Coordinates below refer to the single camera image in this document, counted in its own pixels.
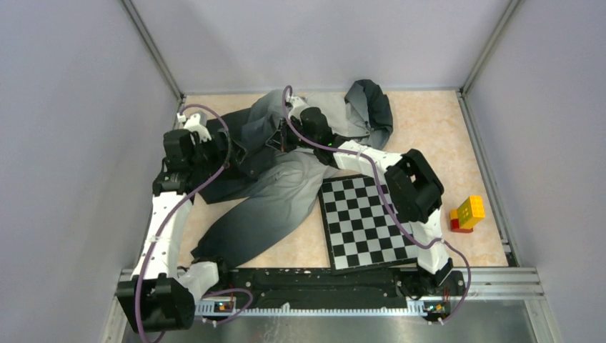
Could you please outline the grey gradient zip jacket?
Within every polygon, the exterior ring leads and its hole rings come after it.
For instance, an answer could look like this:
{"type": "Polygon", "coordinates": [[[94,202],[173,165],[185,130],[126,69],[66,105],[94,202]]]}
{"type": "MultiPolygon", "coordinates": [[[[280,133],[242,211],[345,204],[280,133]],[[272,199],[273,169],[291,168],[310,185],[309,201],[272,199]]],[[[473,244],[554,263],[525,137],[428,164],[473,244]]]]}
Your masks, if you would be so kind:
{"type": "MultiPolygon", "coordinates": [[[[389,98],[372,80],[355,81],[343,96],[311,93],[304,100],[343,139],[382,149],[393,131],[389,98]]],[[[282,107],[282,91],[275,89],[246,109],[208,121],[210,132],[227,127],[245,158],[235,172],[223,172],[201,191],[208,204],[237,200],[237,205],[211,224],[193,258],[218,257],[234,268],[257,257],[309,216],[322,182],[337,173],[311,149],[283,152],[270,145],[285,126],[282,107]]]]}

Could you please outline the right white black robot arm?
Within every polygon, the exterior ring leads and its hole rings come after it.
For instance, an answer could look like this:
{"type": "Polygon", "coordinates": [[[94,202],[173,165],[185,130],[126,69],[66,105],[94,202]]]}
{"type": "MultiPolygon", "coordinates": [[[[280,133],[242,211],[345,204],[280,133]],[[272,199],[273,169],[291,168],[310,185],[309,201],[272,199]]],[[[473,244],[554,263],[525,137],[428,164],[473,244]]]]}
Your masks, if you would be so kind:
{"type": "Polygon", "coordinates": [[[412,229],[407,238],[419,248],[419,285],[428,294],[439,294],[448,284],[453,261],[441,225],[444,187],[424,155],[410,149],[390,153],[332,133],[327,118],[317,107],[282,105],[278,128],[284,152],[312,149],[318,160],[341,170],[359,172],[385,185],[391,203],[387,208],[398,222],[412,229]]]}

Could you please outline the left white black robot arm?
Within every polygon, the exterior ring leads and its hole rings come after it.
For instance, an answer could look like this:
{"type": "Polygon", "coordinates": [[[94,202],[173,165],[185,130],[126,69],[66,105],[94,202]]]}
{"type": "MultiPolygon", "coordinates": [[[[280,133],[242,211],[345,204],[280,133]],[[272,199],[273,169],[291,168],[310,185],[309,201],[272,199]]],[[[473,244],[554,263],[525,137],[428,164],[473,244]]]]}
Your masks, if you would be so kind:
{"type": "Polygon", "coordinates": [[[139,334],[188,329],[196,304],[209,292],[225,293],[228,268],[221,257],[196,258],[179,273],[179,251],[194,196],[236,161],[226,129],[175,129],[164,134],[161,169],[152,183],[152,214],[139,261],[120,281],[116,297],[139,334]]]}

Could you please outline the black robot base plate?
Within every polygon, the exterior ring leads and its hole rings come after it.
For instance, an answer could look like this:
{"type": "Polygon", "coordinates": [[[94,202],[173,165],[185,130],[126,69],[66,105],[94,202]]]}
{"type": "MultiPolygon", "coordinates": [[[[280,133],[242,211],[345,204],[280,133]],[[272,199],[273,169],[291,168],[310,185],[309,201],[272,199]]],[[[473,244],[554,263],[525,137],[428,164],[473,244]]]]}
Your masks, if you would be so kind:
{"type": "Polygon", "coordinates": [[[463,294],[463,274],[436,284],[416,269],[379,268],[333,274],[329,269],[234,269],[210,288],[247,311],[411,309],[414,301],[452,300],[463,294]]]}

